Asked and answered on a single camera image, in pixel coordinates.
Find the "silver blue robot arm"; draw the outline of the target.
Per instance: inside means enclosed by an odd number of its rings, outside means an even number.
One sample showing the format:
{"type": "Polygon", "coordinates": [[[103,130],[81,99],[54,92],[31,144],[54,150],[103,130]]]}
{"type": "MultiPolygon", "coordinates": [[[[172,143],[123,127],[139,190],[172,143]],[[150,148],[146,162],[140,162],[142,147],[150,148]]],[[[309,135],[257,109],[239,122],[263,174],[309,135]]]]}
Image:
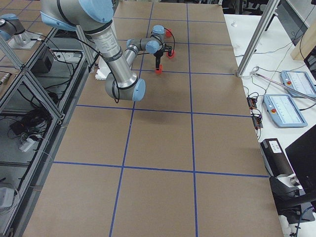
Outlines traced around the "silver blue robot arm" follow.
{"type": "Polygon", "coordinates": [[[160,58],[164,53],[173,56],[173,48],[165,43],[166,29],[155,25],[148,38],[130,39],[122,50],[111,27],[113,4],[110,0],[43,0],[42,21],[54,28],[75,31],[81,26],[92,37],[98,52],[110,69],[105,80],[105,90],[115,100],[140,101],[146,83],[131,70],[139,51],[156,57],[156,71],[160,71],[160,58]]]}

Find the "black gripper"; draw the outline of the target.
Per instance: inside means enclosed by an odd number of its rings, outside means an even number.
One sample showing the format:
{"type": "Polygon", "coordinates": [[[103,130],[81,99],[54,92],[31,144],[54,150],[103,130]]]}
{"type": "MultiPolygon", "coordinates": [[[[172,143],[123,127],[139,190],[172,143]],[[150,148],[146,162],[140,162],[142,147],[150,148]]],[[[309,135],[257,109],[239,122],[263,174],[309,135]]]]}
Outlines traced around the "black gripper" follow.
{"type": "Polygon", "coordinates": [[[158,68],[158,66],[160,64],[160,58],[163,56],[164,53],[165,53],[164,45],[157,52],[154,53],[154,56],[155,56],[155,67],[156,68],[158,68]]]}

